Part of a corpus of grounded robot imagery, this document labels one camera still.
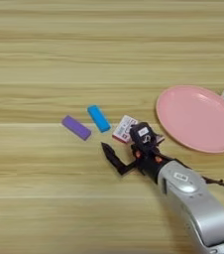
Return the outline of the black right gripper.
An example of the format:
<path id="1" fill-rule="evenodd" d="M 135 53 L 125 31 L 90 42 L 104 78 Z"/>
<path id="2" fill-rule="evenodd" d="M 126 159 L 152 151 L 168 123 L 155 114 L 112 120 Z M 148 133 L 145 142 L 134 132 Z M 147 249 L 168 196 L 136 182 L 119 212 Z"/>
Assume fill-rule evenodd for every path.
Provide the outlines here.
<path id="1" fill-rule="evenodd" d="M 155 144 L 159 145 L 165 140 L 163 135 L 155 136 Z M 160 150 L 153 146 L 145 152 L 140 145 L 132 144 L 131 149 L 135 161 L 130 165 L 125 165 L 117 156 L 112 147 L 106 143 L 101 143 L 106 159 L 114 166 L 117 172 L 123 176 L 131 170 L 138 170 L 142 175 L 148 176 L 155 183 L 163 166 L 171 161 L 170 157 L 163 155 Z"/>

